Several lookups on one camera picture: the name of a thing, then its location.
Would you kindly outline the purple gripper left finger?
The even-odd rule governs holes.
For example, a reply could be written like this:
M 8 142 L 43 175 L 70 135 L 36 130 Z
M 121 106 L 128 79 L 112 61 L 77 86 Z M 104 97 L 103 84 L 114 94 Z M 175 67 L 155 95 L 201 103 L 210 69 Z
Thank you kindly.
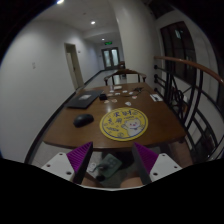
M 75 184 L 81 184 L 93 152 L 89 142 L 69 153 L 59 152 L 42 169 Z

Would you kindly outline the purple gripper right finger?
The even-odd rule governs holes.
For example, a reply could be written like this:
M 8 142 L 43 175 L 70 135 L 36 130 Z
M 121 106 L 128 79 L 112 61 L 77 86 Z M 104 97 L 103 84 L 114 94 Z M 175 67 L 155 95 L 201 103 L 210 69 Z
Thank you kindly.
M 133 145 L 132 154 L 144 185 L 181 170 L 181 167 L 166 153 L 156 154 L 138 143 Z

